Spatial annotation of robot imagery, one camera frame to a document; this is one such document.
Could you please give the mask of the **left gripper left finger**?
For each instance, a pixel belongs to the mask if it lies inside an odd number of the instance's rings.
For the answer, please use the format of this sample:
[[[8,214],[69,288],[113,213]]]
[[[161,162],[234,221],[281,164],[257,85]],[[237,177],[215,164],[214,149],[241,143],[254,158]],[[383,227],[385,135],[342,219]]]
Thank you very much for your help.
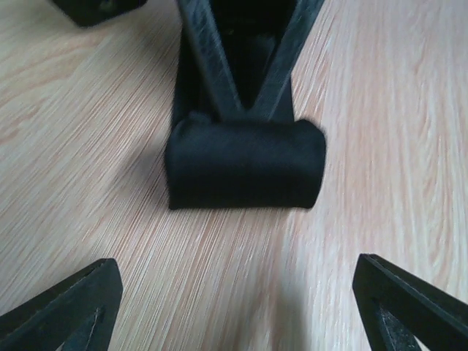
[[[1,316],[2,350],[107,350],[123,292],[118,264],[99,259]]]

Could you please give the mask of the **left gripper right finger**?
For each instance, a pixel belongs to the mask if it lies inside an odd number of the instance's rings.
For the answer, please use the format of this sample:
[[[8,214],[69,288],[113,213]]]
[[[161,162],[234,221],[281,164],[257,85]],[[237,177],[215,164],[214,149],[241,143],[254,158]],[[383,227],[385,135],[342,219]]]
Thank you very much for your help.
[[[467,349],[467,305],[376,254],[360,254],[352,282],[372,350]]]

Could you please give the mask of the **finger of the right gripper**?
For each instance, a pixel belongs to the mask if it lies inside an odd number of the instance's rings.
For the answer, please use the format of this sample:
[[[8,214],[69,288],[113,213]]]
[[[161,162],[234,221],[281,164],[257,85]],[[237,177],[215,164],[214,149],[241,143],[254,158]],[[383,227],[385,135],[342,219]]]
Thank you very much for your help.
[[[273,119],[322,1],[179,1],[184,31],[222,121]]]
[[[52,0],[74,24],[89,28],[136,10],[147,0]]]

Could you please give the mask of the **black necktie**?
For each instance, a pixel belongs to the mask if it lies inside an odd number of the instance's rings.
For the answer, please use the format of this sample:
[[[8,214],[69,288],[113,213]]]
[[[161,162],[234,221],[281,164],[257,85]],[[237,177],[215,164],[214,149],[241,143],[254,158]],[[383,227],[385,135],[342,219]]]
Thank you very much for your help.
[[[312,208],[326,138],[312,122],[294,119],[292,97],[287,84],[271,122],[220,121],[183,34],[165,146],[169,209]]]

